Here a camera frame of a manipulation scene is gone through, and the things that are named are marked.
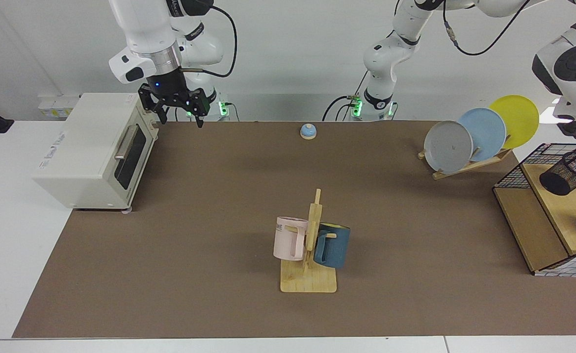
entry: green led light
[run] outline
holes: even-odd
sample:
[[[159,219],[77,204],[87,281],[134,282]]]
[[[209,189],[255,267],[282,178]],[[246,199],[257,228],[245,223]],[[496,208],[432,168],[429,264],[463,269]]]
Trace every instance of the green led light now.
[[[360,116],[360,114],[362,114],[362,99],[360,98],[356,98],[356,100],[353,102],[354,104],[356,104],[356,106],[353,108],[353,116],[355,116],[356,118]]]
[[[389,117],[395,118],[395,115],[397,114],[397,110],[399,109],[399,104],[397,102],[392,102],[391,103],[391,107],[389,108]]]
[[[225,103],[218,101],[218,108],[220,109],[220,115],[221,116],[225,116],[225,115],[229,114],[229,109],[227,108]]]

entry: mug handle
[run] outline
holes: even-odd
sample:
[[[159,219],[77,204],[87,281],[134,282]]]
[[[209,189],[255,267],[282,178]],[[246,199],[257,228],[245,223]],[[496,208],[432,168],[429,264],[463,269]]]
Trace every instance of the mug handle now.
[[[292,239],[292,246],[290,247],[290,255],[292,257],[303,257],[303,242],[306,237],[306,229],[303,227],[296,227],[297,228],[297,236],[293,237]]]
[[[331,233],[329,230],[321,230],[318,234],[318,241],[316,242],[316,250],[314,252],[314,259],[319,264],[325,264],[326,261],[323,260],[323,253],[325,251],[325,243],[327,235]]]

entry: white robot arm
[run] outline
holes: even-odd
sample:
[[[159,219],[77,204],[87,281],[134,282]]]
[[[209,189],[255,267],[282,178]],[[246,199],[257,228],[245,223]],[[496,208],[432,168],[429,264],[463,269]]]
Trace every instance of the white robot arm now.
[[[396,64],[408,60],[419,47],[425,23],[434,11],[466,9],[477,6],[492,17],[517,13],[546,0],[401,0],[393,18],[394,32],[365,52],[365,66],[371,73],[367,88],[360,94],[362,120],[386,119],[395,89]],[[455,41],[452,31],[449,32]],[[576,118],[576,25],[541,49],[534,59],[533,71],[551,92],[564,96]]]
[[[223,57],[219,42],[205,35],[203,23],[192,17],[206,14],[213,0],[109,0],[109,5],[127,39],[127,47],[109,61],[116,78],[122,83],[145,78],[147,83],[138,90],[142,104],[162,123],[165,106],[181,107],[202,127],[202,117],[210,110],[207,92],[211,96],[213,86],[196,84],[190,89],[185,72],[203,74],[203,70],[184,70],[181,65],[208,65]]]

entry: oven handle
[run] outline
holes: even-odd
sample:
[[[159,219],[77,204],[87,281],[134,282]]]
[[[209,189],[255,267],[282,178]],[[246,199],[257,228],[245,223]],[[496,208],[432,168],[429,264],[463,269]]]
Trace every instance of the oven handle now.
[[[114,157],[115,159],[122,160],[129,156],[131,146],[133,146],[133,141],[138,131],[140,131],[140,127],[138,125],[127,127],[127,132],[125,132],[125,137],[122,138],[122,143],[120,143],[120,147],[118,147],[118,152],[116,152]]]

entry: pink mug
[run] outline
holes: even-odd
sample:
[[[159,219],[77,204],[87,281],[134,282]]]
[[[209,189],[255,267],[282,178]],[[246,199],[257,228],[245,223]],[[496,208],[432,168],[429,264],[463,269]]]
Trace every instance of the pink mug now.
[[[307,229],[308,221],[305,219],[277,217],[273,255],[282,260],[301,261]]]

